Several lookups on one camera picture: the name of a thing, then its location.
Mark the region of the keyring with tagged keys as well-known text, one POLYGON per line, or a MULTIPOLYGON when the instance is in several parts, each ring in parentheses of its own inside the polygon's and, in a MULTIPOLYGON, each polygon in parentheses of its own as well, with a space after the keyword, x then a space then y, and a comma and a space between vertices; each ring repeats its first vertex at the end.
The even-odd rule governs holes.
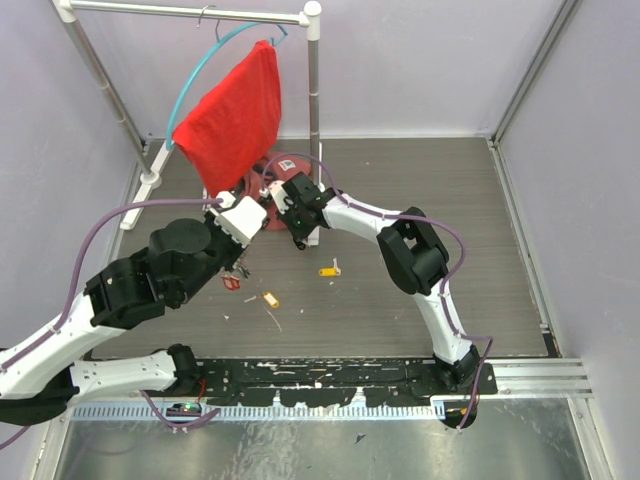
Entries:
POLYGON ((236 291, 243 281, 250 278, 246 256, 242 255, 230 268, 223 268, 220 272, 224 287, 229 291, 236 291))

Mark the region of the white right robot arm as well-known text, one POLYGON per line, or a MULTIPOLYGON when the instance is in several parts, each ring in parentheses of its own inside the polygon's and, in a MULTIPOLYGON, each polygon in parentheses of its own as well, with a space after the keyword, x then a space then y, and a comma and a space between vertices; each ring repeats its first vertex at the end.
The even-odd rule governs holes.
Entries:
POLYGON ((278 218, 301 243, 317 228, 352 233, 377 245, 393 284, 416 303, 430 333, 438 379, 444 390, 459 394, 479 390, 484 359, 465 331, 449 280, 449 253, 418 208, 404 212, 360 202, 336 188, 321 190, 306 175, 267 187, 278 218))

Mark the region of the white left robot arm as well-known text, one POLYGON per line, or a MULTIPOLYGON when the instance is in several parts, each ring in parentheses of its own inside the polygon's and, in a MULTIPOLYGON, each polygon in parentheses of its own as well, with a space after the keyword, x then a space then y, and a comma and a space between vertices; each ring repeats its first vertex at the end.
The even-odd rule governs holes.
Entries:
POLYGON ((188 396, 201 369, 191 348, 174 344, 125 360, 84 361, 82 355, 191 300, 221 270, 231 270, 257 230, 245 221, 206 214, 154 231, 148 247, 111 262, 73 301, 62 326, 50 323, 32 350, 1 354, 1 420, 32 426, 69 407, 134 391, 188 396))

